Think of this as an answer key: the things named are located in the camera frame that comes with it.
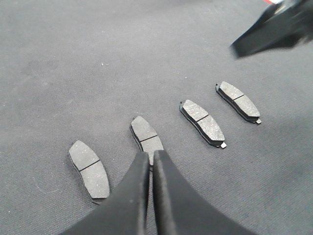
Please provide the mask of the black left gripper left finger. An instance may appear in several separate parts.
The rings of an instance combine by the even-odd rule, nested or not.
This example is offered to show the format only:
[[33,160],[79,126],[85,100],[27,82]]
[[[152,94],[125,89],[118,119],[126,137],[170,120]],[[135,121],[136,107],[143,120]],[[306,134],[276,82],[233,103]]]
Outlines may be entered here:
[[63,235],[144,235],[149,198],[149,157],[138,152],[112,194]]

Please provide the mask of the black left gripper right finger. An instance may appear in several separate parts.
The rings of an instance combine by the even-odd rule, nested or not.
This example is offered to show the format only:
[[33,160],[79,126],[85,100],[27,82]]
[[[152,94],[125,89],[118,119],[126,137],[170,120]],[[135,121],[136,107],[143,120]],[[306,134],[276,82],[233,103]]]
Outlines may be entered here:
[[165,150],[154,152],[153,199],[159,235],[250,235],[186,181]]

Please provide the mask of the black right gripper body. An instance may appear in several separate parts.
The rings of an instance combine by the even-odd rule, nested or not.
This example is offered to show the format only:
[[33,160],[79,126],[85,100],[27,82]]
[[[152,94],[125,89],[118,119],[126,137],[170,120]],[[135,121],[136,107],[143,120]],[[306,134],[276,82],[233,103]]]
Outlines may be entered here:
[[313,40],[313,2],[280,0],[231,44],[236,58],[271,49],[293,48]]

